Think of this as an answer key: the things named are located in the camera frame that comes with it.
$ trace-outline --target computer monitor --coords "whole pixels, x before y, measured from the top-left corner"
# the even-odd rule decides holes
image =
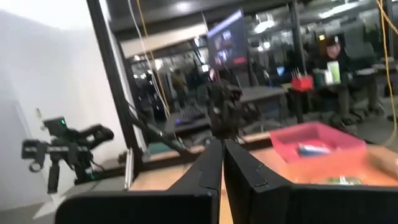
[[[247,64],[247,42],[243,12],[238,10],[207,33],[210,66],[224,70]]]

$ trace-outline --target table surface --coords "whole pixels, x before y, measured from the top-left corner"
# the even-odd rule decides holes
[[[246,142],[258,141],[261,139],[269,138],[269,133],[259,133],[250,136],[245,136],[243,139]],[[381,147],[381,146],[368,146],[369,149]],[[192,148],[193,152],[204,150],[203,146],[195,146]],[[297,180],[295,176],[292,176],[291,170],[305,170],[308,169],[305,164],[287,164],[273,148],[264,148],[256,151],[252,151],[251,154],[267,165],[269,168],[291,180],[292,182],[306,182],[307,180]],[[151,156],[151,160],[166,159],[170,157],[176,157],[176,152],[165,152]],[[132,183],[130,190],[166,190],[175,181],[177,181],[184,173],[190,168],[191,164],[185,164],[181,166],[173,166],[164,169],[152,170],[143,172],[139,177]],[[376,170],[366,170],[368,173],[373,175],[372,177],[381,178],[383,181],[382,185],[397,185],[398,182],[392,177],[382,175],[382,172]],[[228,195],[226,193],[226,187],[224,183],[224,177],[221,180],[221,200],[220,200],[220,223],[233,223],[231,210],[229,209]]]
[[[255,86],[242,88],[241,103],[254,103],[258,101],[268,100],[272,97],[277,97],[287,93],[287,90],[281,87],[268,87],[268,86]],[[210,118],[206,116],[203,119],[199,119],[191,124],[184,124],[176,126],[176,120],[181,117],[180,113],[172,113],[166,121],[164,131],[168,134],[179,133],[189,131],[192,129],[201,129],[210,127]]]

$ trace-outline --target red plastic bin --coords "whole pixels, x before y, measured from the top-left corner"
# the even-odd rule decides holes
[[[313,156],[300,156],[299,144],[325,146],[333,152],[353,149],[366,149],[366,143],[349,134],[319,122],[309,122],[270,132],[272,145],[286,161],[293,162]]]

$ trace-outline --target red tray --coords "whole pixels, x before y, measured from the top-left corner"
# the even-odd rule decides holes
[[[301,156],[299,144],[327,147],[333,152],[352,149],[366,149],[366,143],[349,134],[319,122],[309,122],[270,132],[272,145],[286,161],[293,162],[313,156]]]

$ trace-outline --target wooden table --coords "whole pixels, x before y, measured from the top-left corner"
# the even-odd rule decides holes
[[[265,138],[269,138],[269,133],[259,133],[243,137],[244,141],[246,142],[258,141]],[[368,148],[370,149],[375,147],[382,146],[368,146]],[[204,147],[195,146],[191,150],[194,152],[203,151]],[[267,167],[284,176],[286,179],[298,183],[303,181],[295,179],[296,176],[292,176],[292,173],[295,173],[296,170],[299,170],[301,168],[308,169],[305,167],[308,167],[307,164],[311,163],[310,161],[308,163],[301,162],[301,165],[298,162],[288,164],[278,155],[278,153],[276,153],[276,151],[272,147],[255,150],[252,151],[251,154],[259,159],[261,162],[263,162]],[[179,156],[178,153],[171,151],[153,155],[151,156],[151,160],[156,161],[177,156]],[[143,172],[132,183],[130,190],[166,190],[182,175],[184,175],[184,173],[190,168],[190,166],[191,164],[187,164],[182,166],[174,166],[159,170]],[[382,172],[378,170],[372,170],[371,172],[372,175],[381,177],[381,181],[386,181],[386,183],[382,185],[398,185],[398,182],[394,178],[387,175],[382,175]],[[220,223],[233,223],[223,176],[221,183]]]

